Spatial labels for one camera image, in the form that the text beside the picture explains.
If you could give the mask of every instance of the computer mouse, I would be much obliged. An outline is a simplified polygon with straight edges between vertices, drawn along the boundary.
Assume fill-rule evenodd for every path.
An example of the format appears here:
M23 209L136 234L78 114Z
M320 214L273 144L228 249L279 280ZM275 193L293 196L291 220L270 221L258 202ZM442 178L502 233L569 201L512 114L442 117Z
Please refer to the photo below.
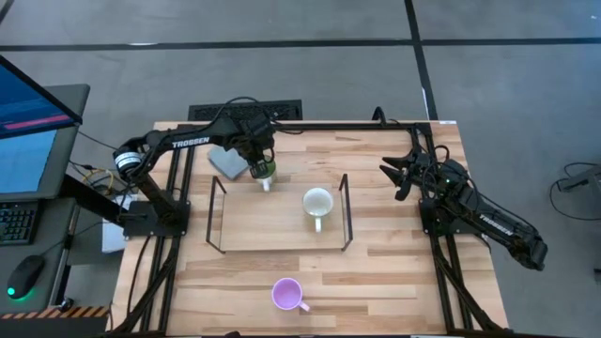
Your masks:
M8 277L7 293L14 300L24 297L36 284L36 280L44 268L44 257L27 256Z

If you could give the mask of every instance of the pink mug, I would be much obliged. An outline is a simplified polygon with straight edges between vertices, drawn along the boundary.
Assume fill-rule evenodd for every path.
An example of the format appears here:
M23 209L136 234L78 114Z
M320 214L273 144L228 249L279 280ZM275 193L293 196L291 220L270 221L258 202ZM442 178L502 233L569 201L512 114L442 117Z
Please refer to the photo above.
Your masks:
M301 307L304 311L311 309L302 302L301 284L292 278L282 278L273 285L271 299L275 306L282 310L292 310Z

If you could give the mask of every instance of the monitor screen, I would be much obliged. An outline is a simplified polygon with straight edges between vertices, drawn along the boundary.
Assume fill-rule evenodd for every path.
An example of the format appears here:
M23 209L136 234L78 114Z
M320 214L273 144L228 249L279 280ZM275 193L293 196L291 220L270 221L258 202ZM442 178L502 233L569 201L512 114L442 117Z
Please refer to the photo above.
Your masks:
M0 139L79 123L79 116L0 56Z

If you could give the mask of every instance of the desk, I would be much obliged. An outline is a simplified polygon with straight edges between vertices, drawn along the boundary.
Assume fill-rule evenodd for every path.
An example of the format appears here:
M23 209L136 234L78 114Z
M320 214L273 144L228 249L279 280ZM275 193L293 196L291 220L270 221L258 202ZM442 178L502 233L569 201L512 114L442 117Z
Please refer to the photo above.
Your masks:
M87 84L55 85L46 89L63 101L73 112L82 115L89 93ZM32 200L53 198L41 201L41 218L38 232L31 245L0 247L0 284L6 285L8 276L15 267L28 255L40 254L48 247L56 244L67 234L71 217L75 210L75 200L71 198L55 198L59 194L61 183L69 164L69 157L77 135L77 127L62 129L56 132L46 169L40 180L37 192L20 192L2 194L3 201ZM0 296L0 314L24 313L38 311L54 303L58 295L59 272L65 265L67 253L62 246L56 246L44 255L46 264L39 275L36 286L26 300L12 300L3 293Z
M446 145L454 159L467 165L457 125L431 125L435 144ZM162 130L176 127L176 122L155 125ZM167 334L444 333L430 243L417 207L419 190L412 189L404 202L395 201L395 188L378 169L382 157L409 152L408 133L306 131L278 132L274 137L280 181L336 186L342 174L348 174L354 241L344 253L218 253L205 242L212 176L220 177L226 190L254 183L248 173L227 182L207 160L210 146L197 147L189 196L192 218L181 241ZM180 158L179 175L185 156ZM166 183L170 161L170 154L163 155L151 173L160 186ZM488 249L474 236L455 237L468 290L495 322L506 327ZM143 255L132 305L146 289L153 241ZM123 255L113 303L116 324L125 317L143 242L130 240ZM271 303L271 286L282 277L300 281L304 300L312 306L310 313L284 312ZM451 287L450 293L455 325L460 328ZM152 329L158 325L161 300L162 296L155 298Z

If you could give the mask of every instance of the yellow black warning tape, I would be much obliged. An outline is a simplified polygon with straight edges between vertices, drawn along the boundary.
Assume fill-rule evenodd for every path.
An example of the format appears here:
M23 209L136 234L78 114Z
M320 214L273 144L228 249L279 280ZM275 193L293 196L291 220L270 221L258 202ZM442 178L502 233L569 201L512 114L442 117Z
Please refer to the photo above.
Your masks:
M104 317L109 314L108 306L81 306L72 307L65 313L61 313L56 308L48 308L41 312L4 314L1 319L42 319L42 318L89 318Z

